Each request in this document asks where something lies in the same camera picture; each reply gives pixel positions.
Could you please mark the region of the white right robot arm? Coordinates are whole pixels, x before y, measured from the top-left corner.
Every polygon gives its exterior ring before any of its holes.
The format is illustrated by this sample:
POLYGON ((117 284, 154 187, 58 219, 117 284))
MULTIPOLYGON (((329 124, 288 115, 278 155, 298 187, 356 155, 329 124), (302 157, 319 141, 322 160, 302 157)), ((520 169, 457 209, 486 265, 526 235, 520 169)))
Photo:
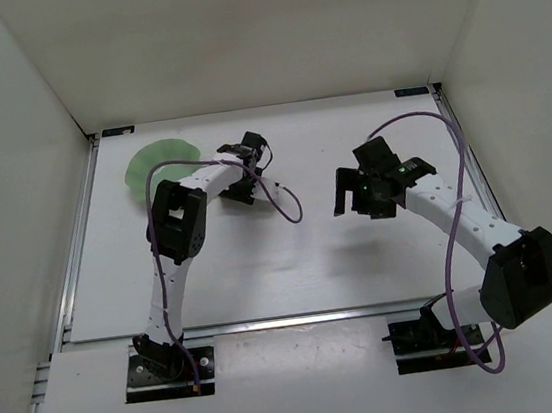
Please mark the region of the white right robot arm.
POLYGON ((418 157, 375 168, 336 171, 335 215, 346 210, 371 219, 411 211, 447 233, 484 272, 482 282, 447 289, 420 310, 426 329, 440 333, 493 322, 513 330, 552 304, 552 234, 508 223, 474 201, 457 197, 443 176, 418 157))

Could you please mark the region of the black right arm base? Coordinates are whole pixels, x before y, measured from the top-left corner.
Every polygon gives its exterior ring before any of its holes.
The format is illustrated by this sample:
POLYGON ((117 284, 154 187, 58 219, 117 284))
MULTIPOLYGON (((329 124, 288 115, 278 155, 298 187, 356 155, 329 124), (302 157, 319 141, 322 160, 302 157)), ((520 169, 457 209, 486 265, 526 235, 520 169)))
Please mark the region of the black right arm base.
POLYGON ((382 338, 392 345, 398 374, 409 375, 473 366, 461 340, 453 329, 445 329, 432 312, 444 298, 430 299, 414 313, 389 314, 388 333, 382 338))

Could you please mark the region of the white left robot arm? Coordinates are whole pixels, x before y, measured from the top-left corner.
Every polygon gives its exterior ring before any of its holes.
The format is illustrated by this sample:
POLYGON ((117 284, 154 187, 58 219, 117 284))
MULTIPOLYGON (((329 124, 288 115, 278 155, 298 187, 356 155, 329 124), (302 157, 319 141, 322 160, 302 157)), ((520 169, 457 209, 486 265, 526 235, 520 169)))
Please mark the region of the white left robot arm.
POLYGON ((154 281, 147 327, 132 339, 151 372, 171 379, 187 367, 180 346, 187 272, 204 245, 208 203, 218 196, 254 201, 266 139, 247 132, 239 144, 224 144, 208 166, 182 179, 162 180, 154 191, 146 235, 154 246, 154 281))

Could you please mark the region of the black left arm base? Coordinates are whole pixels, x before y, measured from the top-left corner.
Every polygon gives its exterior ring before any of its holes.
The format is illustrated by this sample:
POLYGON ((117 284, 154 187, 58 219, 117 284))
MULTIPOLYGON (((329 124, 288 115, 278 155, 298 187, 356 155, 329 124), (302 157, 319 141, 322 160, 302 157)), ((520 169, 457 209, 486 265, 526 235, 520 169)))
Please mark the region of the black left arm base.
POLYGON ((157 344, 147 335, 132 338, 126 373, 127 404, 149 403, 215 394, 214 346, 195 346, 189 353, 192 363, 176 344, 157 344))

